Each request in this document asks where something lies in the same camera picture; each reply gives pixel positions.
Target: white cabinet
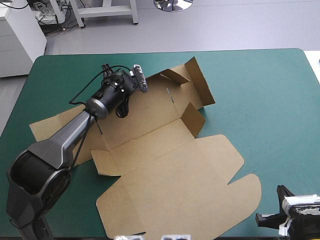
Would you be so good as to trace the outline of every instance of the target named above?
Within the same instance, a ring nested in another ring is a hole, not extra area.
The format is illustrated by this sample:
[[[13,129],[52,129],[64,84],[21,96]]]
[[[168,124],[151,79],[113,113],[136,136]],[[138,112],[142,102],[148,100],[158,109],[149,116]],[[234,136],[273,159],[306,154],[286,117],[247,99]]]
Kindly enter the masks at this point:
[[[18,8],[27,1],[6,4]],[[37,57],[44,54],[46,43],[30,7],[13,9],[0,4],[0,78],[29,74]]]

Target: gray floor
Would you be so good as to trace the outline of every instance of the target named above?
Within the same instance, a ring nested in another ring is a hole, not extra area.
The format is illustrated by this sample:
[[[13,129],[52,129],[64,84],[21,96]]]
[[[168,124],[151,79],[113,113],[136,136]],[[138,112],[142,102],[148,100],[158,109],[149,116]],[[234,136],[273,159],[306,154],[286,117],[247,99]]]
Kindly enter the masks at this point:
[[[48,37],[45,54],[320,50],[320,0],[194,0],[179,13],[159,11],[152,0],[136,2],[139,24],[130,16],[90,18],[83,29]],[[25,78],[0,78],[0,133]]]

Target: white drawer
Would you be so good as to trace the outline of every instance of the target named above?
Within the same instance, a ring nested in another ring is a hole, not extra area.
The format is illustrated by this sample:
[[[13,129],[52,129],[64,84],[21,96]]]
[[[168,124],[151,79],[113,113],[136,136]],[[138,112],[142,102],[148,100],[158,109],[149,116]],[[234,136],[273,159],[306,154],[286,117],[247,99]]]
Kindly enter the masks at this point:
[[[0,20],[0,36],[8,35],[15,35],[15,33],[6,20]]]
[[[15,35],[0,36],[0,52],[23,49],[21,42]]]
[[[0,51],[0,78],[29,74],[33,65],[25,50]]]

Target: green table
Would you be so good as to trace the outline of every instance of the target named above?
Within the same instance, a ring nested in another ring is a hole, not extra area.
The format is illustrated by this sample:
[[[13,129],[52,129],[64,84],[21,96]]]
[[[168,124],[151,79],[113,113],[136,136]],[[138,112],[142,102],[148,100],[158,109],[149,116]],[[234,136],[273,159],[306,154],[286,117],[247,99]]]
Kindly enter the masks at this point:
[[[35,141],[30,123],[71,108],[71,96],[101,70],[102,64],[140,64],[150,76],[193,56],[216,101],[201,109],[207,121],[198,137],[224,134],[242,154],[245,165],[234,180],[248,173],[259,176],[262,199],[257,211],[278,211],[279,184],[298,195],[320,193],[320,87],[299,49],[42,56],[35,62],[0,137],[0,235],[19,235],[5,213],[5,171]],[[82,95],[83,100],[98,84]],[[116,180],[99,176],[93,161],[78,166],[70,187],[47,214],[53,234],[105,236],[96,199]],[[276,230],[256,227],[254,214],[224,234],[274,235]]]

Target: cardboard box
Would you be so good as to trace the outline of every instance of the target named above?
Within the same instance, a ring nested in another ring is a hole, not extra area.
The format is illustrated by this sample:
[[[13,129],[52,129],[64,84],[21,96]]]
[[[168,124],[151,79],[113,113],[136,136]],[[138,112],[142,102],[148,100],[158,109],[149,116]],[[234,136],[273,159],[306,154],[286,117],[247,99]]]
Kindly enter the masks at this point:
[[[106,233],[218,237],[257,208],[260,181],[249,174],[228,184],[244,159],[225,136],[195,139],[205,123],[197,109],[215,103],[195,58],[147,83],[147,93],[130,97],[126,118],[100,120],[103,135],[92,126],[77,160],[93,157],[99,174],[122,176],[96,203]],[[82,109],[31,124],[37,141]]]

